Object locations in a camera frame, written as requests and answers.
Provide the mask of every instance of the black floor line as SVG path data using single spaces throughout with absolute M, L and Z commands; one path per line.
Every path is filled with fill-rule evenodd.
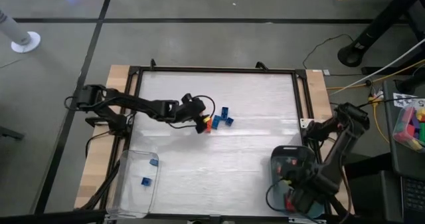
M 97 23 L 98 18 L 13 18 L 18 23 Z
M 15 18 L 18 23 L 253 23 L 368 25 L 373 19 L 264 19 L 264 18 Z M 407 24 L 399 20 L 395 24 Z
M 90 68 L 90 63 L 92 62 L 94 50 L 96 49 L 96 45 L 98 43 L 100 30 L 102 29 L 102 25 L 103 25 L 102 20 L 105 18 L 106 11 L 108 10 L 110 1 L 111 0 L 104 0 L 104 4 L 102 6 L 102 10 L 100 11 L 100 15 L 99 15 L 99 22 L 97 22 L 96 27 L 94 28 L 92 40 L 90 41 L 90 45 L 88 46 L 86 58 L 84 59 L 84 64 L 82 65 L 81 73 L 80 73 L 80 76 L 78 77 L 73 96 L 76 96 L 78 94 L 78 92 L 81 90 L 84 83 L 86 82 L 88 69 Z M 75 108 L 74 100 L 71 102 L 70 106 L 71 108 Z M 37 205 L 35 207 L 35 214 L 44 213 L 46 209 L 48 197 L 52 190 L 54 178 L 56 177 L 56 173 L 59 168 L 60 159 L 62 158 L 62 154 L 65 149 L 66 141 L 70 133 L 74 116 L 75 116 L 75 112 L 70 110 L 65 115 L 63 125 L 61 127 L 60 133 L 56 140 L 56 149 L 53 154 L 53 159 L 50 163 L 50 167 L 48 169 L 46 178 L 43 183 L 43 187 L 40 192 L 39 200 L 37 201 Z
M 372 19 L 257 19 L 257 18 L 107 18 L 104 23 L 273 23 L 312 25 L 356 25 L 372 23 Z M 407 24 L 397 21 L 396 24 Z

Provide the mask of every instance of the white table surface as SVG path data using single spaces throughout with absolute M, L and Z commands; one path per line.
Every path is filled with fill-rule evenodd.
M 301 145 L 292 77 L 288 74 L 144 72 L 140 97 L 180 100 L 186 93 L 229 107 L 231 127 L 210 134 L 174 130 L 137 113 L 130 150 L 155 152 L 159 173 L 150 213 L 282 216 L 265 202 L 270 155 Z M 204 99 L 205 114 L 212 104 Z

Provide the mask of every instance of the white cable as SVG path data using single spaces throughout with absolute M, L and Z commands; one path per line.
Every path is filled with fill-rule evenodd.
M 404 57 L 405 57 L 408 53 L 410 53 L 410 52 L 412 52 L 414 49 L 416 49 L 416 47 L 418 47 L 418 46 L 419 46 L 420 44 L 422 44 L 423 42 L 425 42 L 425 39 L 421 40 L 419 43 L 417 43 L 415 46 L 413 46 L 410 50 L 408 50 L 407 52 L 405 52 L 405 53 L 404 53 L 403 55 L 401 55 L 400 57 L 396 58 L 394 61 L 392 61 L 392 62 L 391 62 L 391 63 L 389 63 L 388 65 L 386 65 L 386 66 L 382 67 L 380 70 L 378 70 L 378 71 L 374 72 L 373 74 L 370 74 L 370 75 L 368 75 L 368 76 L 366 76 L 366 77 L 364 77 L 364 78 L 362 78 L 362 79 L 360 79 L 360 80 L 358 80 L 358 81 L 356 81 L 356 82 L 354 82 L 354 83 L 350 84 L 349 86 L 346 86 L 346 87 L 344 87 L 344 88 L 342 88 L 342 89 L 338 90 L 337 92 L 333 92 L 332 94 L 330 94 L 330 96 L 331 96 L 331 95 L 334 95 L 334 94 L 337 94 L 337 93 L 341 92 L 342 90 L 344 90 L 344 89 L 346 89 L 346 88 L 349 88 L 349 87 L 351 87 L 351 86 L 353 86 L 353 85 L 355 85 L 355 84 L 358 84 L 358 83 L 360 83 L 360 82 L 362 82 L 362 81 L 364 81 L 364 80 L 368 79 L 369 77 L 374 76 L 375 74 L 379 73 L 380 71 L 382 71 L 382 70 L 384 70 L 384 69 L 386 69 L 386 68 L 390 67 L 391 65 L 395 64 L 396 62 L 398 62 L 400 59 L 404 58 Z
M 414 72 L 413 72 L 413 74 L 412 74 L 412 76 L 414 76 L 414 74 L 420 69 L 420 68 L 422 68 L 423 66 L 424 66 L 425 64 L 421 64 Z

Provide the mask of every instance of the black table leg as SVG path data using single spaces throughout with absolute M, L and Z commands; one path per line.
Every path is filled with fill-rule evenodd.
M 388 30 L 393 23 L 409 9 L 417 0 L 392 0 L 373 22 L 350 45 L 338 52 L 338 59 L 344 65 L 357 67 L 363 55 Z
M 17 140 L 21 140 L 24 138 L 23 134 L 20 134 L 8 128 L 4 128 L 2 126 L 0 126 L 0 136 L 11 137 Z

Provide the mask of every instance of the orange block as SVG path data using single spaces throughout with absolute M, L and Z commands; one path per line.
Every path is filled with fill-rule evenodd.
M 211 119 L 207 121 L 207 129 L 205 130 L 206 133 L 211 133 L 211 122 Z

